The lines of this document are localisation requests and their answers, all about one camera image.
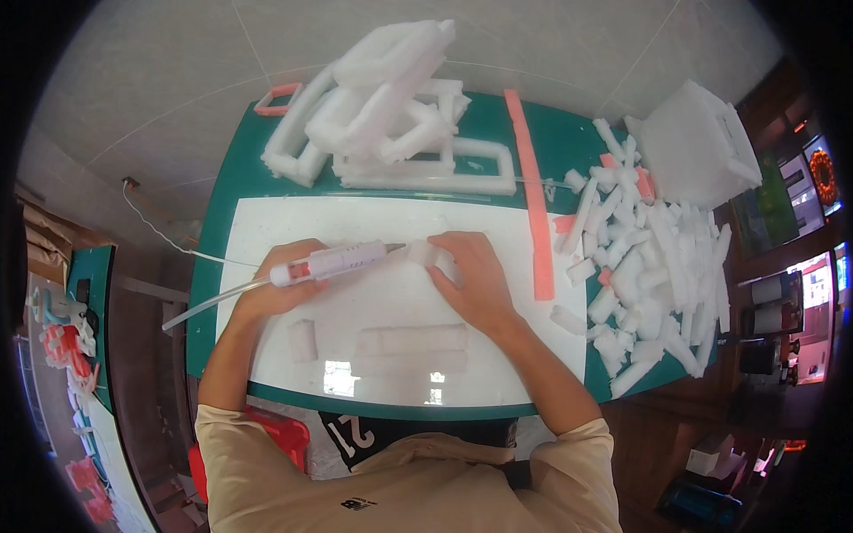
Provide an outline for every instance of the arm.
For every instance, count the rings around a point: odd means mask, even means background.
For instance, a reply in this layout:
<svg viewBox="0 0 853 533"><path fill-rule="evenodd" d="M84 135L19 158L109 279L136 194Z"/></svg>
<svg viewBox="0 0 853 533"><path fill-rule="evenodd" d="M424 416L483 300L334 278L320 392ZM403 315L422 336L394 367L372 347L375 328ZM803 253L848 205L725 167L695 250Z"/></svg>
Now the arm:
<svg viewBox="0 0 853 533"><path fill-rule="evenodd" d="M562 435L600 418L598 404L583 384L515 311L486 236L450 231L428 241L450 252L462 275L458 287L438 267L427 267L435 287L462 319L506 354L548 429Z"/></svg>
<svg viewBox="0 0 853 533"><path fill-rule="evenodd" d="M275 246L264 259L255 279L269 275L276 264L306 258L311 252L325 248L316 239ZM264 285L243 293L207 361L199 383L199 403L228 411L242 411L246 407L246 382L252 368L255 341L267 317L287 313L327 285L326 281L304 281L284 288Z"/></svg>

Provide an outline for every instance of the white cable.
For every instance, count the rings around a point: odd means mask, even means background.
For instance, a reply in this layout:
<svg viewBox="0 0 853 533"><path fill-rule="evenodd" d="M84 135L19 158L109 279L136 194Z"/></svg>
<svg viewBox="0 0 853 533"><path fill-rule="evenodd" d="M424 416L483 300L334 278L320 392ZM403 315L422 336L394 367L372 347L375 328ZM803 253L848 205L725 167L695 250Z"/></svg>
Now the white cable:
<svg viewBox="0 0 853 533"><path fill-rule="evenodd" d="M222 263L222 264L226 264L226 263L239 264L240 266L252 267L253 269L259 268L259 267L258 267L258 265L256 265L256 264L241 263L240 261L232 261L231 259L215 258L215 257L213 257L213 256L211 256L211 255L207 255L206 253L197 252L196 250L184 250L183 248L181 248L180 246L178 246L177 244L175 244L174 242L172 242L172 241L171 241L171 239L169 239L169 237L166 237L165 235L163 235L162 233L160 233L160 232L159 232L159 231L154 227L154 225L153 225L153 224L151 224L148 220L145 220L145 217L142 215L142 212L141 212L141 211L139 211L139 210L136 208L136 206L134 206L134 205L131 203L131 199L127 197L127 182L125 182L124 187L122 187L122 188L121 188L121 195L125 197L125 201L127 202L127 205L128 205L128 206L130 206L130 207L131 207L131 209L132 209L133 211L136 211L136 214L137 214L137 215L139 215L139 218L141 218L141 220L142 220L143 222L145 222L145 223L149 226L149 228L151 228L151 229L155 232L155 234L157 234L157 235L159 235L159 236L163 237L163 238L165 239L165 241L166 241L166 242L168 242L169 244L171 244L171 245L172 245L176 250L178 250L179 252L182 252L182 253L188 253L188 254L190 254L190 255L195 255L195 256L197 256L197 257L204 258L204 259L210 259L211 261L216 261L217 263Z"/></svg>

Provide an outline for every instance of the white tile wall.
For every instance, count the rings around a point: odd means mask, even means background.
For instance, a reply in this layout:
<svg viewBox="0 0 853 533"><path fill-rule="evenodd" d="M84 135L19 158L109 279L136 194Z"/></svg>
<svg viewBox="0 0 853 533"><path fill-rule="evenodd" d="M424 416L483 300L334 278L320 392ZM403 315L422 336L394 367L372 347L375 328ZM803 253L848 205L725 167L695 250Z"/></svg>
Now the white tile wall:
<svg viewBox="0 0 853 533"><path fill-rule="evenodd" d="M427 18L456 19L441 75L613 122L644 117L687 78L736 103L782 54L746 0L104 0L35 118L86 173L54 157L19 179L92 189L78 187L86 176L115 192L130 174L174 218L200 217L248 102L310 79L377 26ZM29 157L44 159L39 146Z"/></svg>

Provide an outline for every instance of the green table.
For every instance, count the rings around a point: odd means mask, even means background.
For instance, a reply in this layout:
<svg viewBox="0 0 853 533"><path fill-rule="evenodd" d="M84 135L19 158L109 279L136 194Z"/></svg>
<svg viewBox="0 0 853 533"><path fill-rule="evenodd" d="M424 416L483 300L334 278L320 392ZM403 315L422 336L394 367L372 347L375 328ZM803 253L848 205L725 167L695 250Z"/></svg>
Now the green table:
<svg viewBox="0 0 853 533"><path fill-rule="evenodd" d="M89 280L89 308L98 317L98 333L95 335L95 361L91 362L92 368L96 363L101 364L98 371L97 387L95 396L101 401L107 410L113 412L113 402L110 399L107 376L107 344L105 341L107 331L107 302L109 301L109 278L113 270L114 246L99 246L86 250L77 250L71 256L71 270L68 273L68 297L76 298L77 282Z"/></svg>
<svg viewBox="0 0 853 533"><path fill-rule="evenodd" d="M459 122L459 136L500 142L513 153L516 171L520 173L515 134L504 99L500 96L466 93L472 99L468 110ZM340 186L340 180L331 169L331 160L323 167L313 188L301 187L287 179L275 179L260 160L267 140L276 128L279 119L263 118L254 113L250 104L243 120L234 134L219 176L207 216L199 239L199 251L224 257L228 246L229 232L234 219L237 201L240 198L265 196L317 196L328 191L352 190ZM606 152L605 143L598 137L590 119L552 107L523 102L525 117L530 128L533 146L536 149L539 172L542 179L552 178L562 182L566 171L578 169L586 174L590 166L599 165L599 154ZM626 135L615 130L617 140ZM494 165L486 165L482 171L457 160L456 171L460 173L494 173ZM364 191L366 195L382 196L382 191ZM559 214L570 214L577 210L579 197L566 188L558 188L553 204L548 210ZM518 187L514 196L492 196L490 205L526 208L523 187ZM212 261L197 260L190 289L189 305L192 307L219 292L222 265ZM587 280L587 304L601 289L595 276ZM216 308L202 311L189 319L187 326L187 371L201 376L215 344ZM716 347L711 353L711 363L716 360ZM630 393L637 393L669 383L685 376L681 364L669 354L651 372L640 380ZM598 351L587 344L584 385L598 402L610 399L609 378ZM297 405L305 408L332 411L342 414L374 416L406 420L474 420L503 418L535 414L532 404L477 407L405 407L375 403L361 403L333 397L319 397L293 391L284 391L268 385L250 382L249 393L269 400Z"/></svg>

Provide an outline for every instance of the white cutting board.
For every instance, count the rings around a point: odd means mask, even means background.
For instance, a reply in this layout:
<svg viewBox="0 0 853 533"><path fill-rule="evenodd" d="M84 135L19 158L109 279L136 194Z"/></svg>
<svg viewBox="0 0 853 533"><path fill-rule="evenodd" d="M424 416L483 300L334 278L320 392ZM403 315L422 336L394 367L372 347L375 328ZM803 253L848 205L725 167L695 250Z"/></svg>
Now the white cutting board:
<svg viewBox="0 0 853 533"><path fill-rule="evenodd" d="M237 204L226 258L260 264L277 244L317 238L328 246L383 240L411 242L448 230L482 231L507 275L516 310L557 357L583 382L586 339L551 322L554 304L586 316L586 288L569 286L571 254L554 255L556 299L533 299L533 245L527 211L509 207L396 198L307 196L247 198ZM551 235L552 243L556 234ZM250 281L253 269L226 264L221 291ZM217 339L236 298L219 304ZM287 326L315 323L319 360L295 363L288 355ZM251 381L325 397L391 405L448 407L529 403L512 365L482 333L468 326L467 366L438 376L424 368L386 377L353 378L349 361L356 336L367 327L458 324L426 271L393 253L384 263L332 279L318 298L270 319L258 344Z"/></svg>

